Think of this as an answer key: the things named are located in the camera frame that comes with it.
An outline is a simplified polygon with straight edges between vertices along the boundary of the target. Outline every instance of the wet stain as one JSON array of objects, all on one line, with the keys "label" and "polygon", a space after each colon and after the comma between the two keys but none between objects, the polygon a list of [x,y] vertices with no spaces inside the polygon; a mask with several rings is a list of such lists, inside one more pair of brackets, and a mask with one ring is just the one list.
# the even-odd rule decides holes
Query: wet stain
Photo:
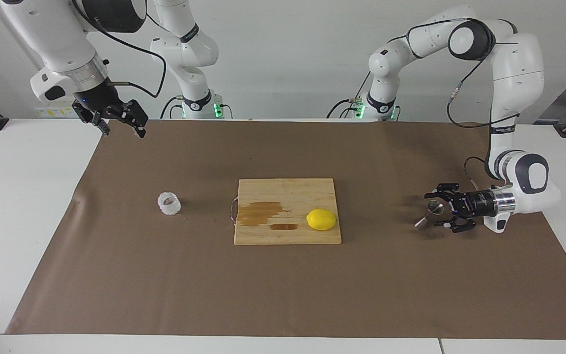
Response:
[{"label": "wet stain", "polygon": [[279,202],[254,202],[239,208],[237,221],[242,226],[259,226],[268,223],[268,219],[282,213],[283,206]]},{"label": "wet stain", "polygon": [[290,230],[298,229],[298,225],[297,224],[274,224],[274,225],[270,225],[270,229],[290,231]]}]

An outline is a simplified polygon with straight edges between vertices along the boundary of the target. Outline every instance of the white tabletop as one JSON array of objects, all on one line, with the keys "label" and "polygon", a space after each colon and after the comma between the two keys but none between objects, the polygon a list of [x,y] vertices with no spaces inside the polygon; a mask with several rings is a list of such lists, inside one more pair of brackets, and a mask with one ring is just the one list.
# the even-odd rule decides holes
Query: white tabletop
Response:
[{"label": "white tabletop", "polygon": [[[99,138],[96,128],[81,124],[77,119],[17,119],[11,121],[0,132],[0,333],[6,329],[20,302]],[[550,164],[552,178],[562,190],[563,199],[555,208],[544,214],[566,251],[566,139],[561,139],[552,127],[520,125],[516,132],[516,147],[539,153]],[[41,348],[53,349],[55,343],[63,343],[59,344],[58,348],[62,348],[59,352],[64,352],[65,348],[69,348],[66,345],[69,343],[71,348],[78,348],[76,352],[92,353],[91,348],[102,348],[101,343],[115,348],[135,348],[130,343],[139,342],[160,343],[143,347],[150,349],[159,345],[157,352],[163,352],[162,348],[186,346],[182,348],[189,349],[189,352],[197,352],[195,348],[204,348],[201,349],[202,352],[224,353],[240,350],[251,352],[267,348],[266,352],[276,353],[280,349],[279,345],[286,348],[285,352],[316,352],[316,348],[321,350],[328,348],[332,353],[404,351],[399,348],[407,348],[405,352],[414,353],[440,352],[438,340],[435,339],[206,339],[180,336],[96,335],[0,336],[0,349],[8,346],[22,353],[40,353],[43,352]],[[566,341],[554,342],[563,345],[566,349]],[[465,353],[463,350],[483,353],[481,350],[474,350],[473,345],[481,346],[477,348],[517,348],[517,350],[536,346],[529,352],[538,353],[539,345],[551,344],[552,341],[443,340],[442,343],[445,345],[446,354]],[[220,350],[213,350],[213,347],[207,345],[218,346]],[[508,350],[500,349],[495,352],[510,353],[510,349]]]}]

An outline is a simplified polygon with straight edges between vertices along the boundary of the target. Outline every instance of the yellow lemon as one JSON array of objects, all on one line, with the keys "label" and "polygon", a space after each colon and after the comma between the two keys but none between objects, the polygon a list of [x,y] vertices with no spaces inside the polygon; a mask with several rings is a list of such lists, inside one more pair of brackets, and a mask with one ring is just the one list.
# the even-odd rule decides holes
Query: yellow lemon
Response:
[{"label": "yellow lemon", "polygon": [[324,209],[314,209],[307,214],[307,223],[312,229],[326,231],[335,226],[337,219],[332,212]]}]

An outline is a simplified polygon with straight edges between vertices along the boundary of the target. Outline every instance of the brown paper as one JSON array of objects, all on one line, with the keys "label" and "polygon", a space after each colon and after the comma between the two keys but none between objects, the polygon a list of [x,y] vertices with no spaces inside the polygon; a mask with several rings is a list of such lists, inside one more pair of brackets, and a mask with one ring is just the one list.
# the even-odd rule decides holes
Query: brown paper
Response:
[{"label": "brown paper", "polygon": [[[462,164],[485,156],[485,129],[111,126],[8,333],[566,339],[566,254],[541,213],[500,235],[413,227],[438,183],[472,190]],[[238,180],[275,177],[333,178],[343,243],[233,246]]]}]

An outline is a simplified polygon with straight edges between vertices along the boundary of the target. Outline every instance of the crumpled white object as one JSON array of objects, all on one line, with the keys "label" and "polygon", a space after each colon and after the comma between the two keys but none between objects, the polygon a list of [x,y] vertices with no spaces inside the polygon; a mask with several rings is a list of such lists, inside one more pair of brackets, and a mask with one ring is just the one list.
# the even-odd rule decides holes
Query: crumpled white object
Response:
[{"label": "crumpled white object", "polygon": [[181,207],[180,200],[174,193],[164,191],[159,195],[159,208],[165,215],[176,215]]}]

